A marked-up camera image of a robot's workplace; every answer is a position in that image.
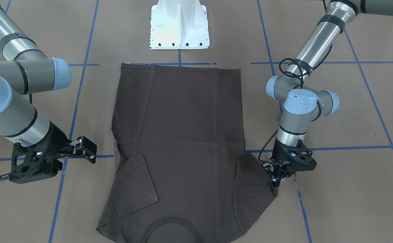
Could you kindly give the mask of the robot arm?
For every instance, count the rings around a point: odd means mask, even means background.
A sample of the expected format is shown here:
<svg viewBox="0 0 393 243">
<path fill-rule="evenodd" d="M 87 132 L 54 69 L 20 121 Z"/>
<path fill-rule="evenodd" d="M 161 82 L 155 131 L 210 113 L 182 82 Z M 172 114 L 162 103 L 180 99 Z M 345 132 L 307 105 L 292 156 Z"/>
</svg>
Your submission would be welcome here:
<svg viewBox="0 0 393 243">
<path fill-rule="evenodd" d="M 25 95 L 70 86 L 72 72 L 61 58 L 47 57 L 0 4 L 0 135 L 14 143 L 13 159 L 54 164 L 84 158 L 92 164 L 97 146 L 86 137 L 69 140 Z"/>
<path fill-rule="evenodd" d="M 331 0 L 324 16 L 294 58 L 286 58 L 286 69 L 266 85 L 267 94 L 284 105 L 281 121 L 271 139 L 275 140 L 269 161 L 261 160 L 264 170 L 278 188 L 281 181 L 296 172 L 311 171 L 317 162 L 303 143 L 311 122 L 327 117 L 340 106 L 330 90 L 313 90 L 304 82 L 326 60 L 335 39 L 347 23 L 359 14 L 393 16 L 393 0 Z"/>
</svg>

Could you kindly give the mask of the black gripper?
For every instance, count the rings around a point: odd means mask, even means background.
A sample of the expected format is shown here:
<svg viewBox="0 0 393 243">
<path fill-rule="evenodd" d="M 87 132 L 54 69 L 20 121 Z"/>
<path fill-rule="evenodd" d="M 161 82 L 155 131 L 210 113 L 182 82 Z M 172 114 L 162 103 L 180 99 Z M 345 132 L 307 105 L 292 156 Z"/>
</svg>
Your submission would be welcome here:
<svg viewBox="0 0 393 243">
<path fill-rule="evenodd" d="M 317 166 L 317 162 L 312 157 L 312 151 L 301 139 L 297 142 L 297 146 L 292 147 L 276 139 L 269 162 L 264 162 L 264 170 L 272 176 L 275 188 L 278 188 L 281 181 L 291 177 L 295 172 L 312 171 Z"/>
<path fill-rule="evenodd" d="M 54 123 L 49 122 L 47 131 L 37 140 L 33 135 L 35 130 L 28 129 L 24 134 L 14 137 L 12 160 L 17 165 L 26 161 L 44 161 L 53 163 L 61 158 L 86 159 L 91 164 L 96 163 L 97 145 L 85 136 L 75 141 L 67 138 L 65 133 Z"/>
</svg>

